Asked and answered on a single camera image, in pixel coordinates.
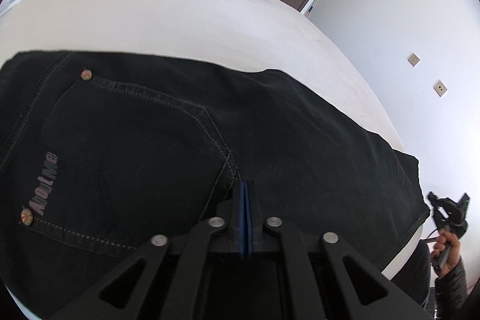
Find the person's right hand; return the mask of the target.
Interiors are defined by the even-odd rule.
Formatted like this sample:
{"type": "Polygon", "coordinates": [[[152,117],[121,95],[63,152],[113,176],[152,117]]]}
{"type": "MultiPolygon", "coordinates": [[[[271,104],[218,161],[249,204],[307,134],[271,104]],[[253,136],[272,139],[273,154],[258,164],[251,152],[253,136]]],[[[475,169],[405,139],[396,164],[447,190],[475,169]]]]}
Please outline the person's right hand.
{"type": "Polygon", "coordinates": [[[448,273],[453,271],[460,263],[461,258],[461,242],[454,232],[449,232],[445,229],[439,230],[439,235],[435,239],[431,257],[440,257],[445,253],[444,263],[441,268],[434,269],[435,274],[439,278],[443,278],[448,273]]]}

